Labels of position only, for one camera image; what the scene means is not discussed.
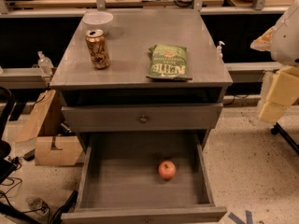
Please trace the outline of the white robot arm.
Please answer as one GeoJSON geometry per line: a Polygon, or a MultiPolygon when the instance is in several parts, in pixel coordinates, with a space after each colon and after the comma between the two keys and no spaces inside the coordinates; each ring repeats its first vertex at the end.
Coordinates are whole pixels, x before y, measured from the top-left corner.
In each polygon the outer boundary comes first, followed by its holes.
{"type": "Polygon", "coordinates": [[[275,123],[299,99],[299,0],[250,47],[269,51],[271,58],[282,64],[272,76],[269,90],[261,93],[263,105],[258,115],[260,121],[275,123]]]}

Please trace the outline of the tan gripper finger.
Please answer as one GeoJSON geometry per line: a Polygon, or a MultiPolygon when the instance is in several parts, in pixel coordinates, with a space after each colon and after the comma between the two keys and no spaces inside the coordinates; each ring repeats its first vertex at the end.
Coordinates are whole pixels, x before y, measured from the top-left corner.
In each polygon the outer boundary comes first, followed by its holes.
{"type": "Polygon", "coordinates": [[[250,47],[258,51],[269,51],[271,49],[273,32],[274,32],[274,27],[270,27],[261,36],[253,40],[252,43],[250,44],[250,47]]]}
{"type": "Polygon", "coordinates": [[[299,100],[299,68],[285,66],[268,78],[261,90],[258,119],[274,124],[299,100]]]}

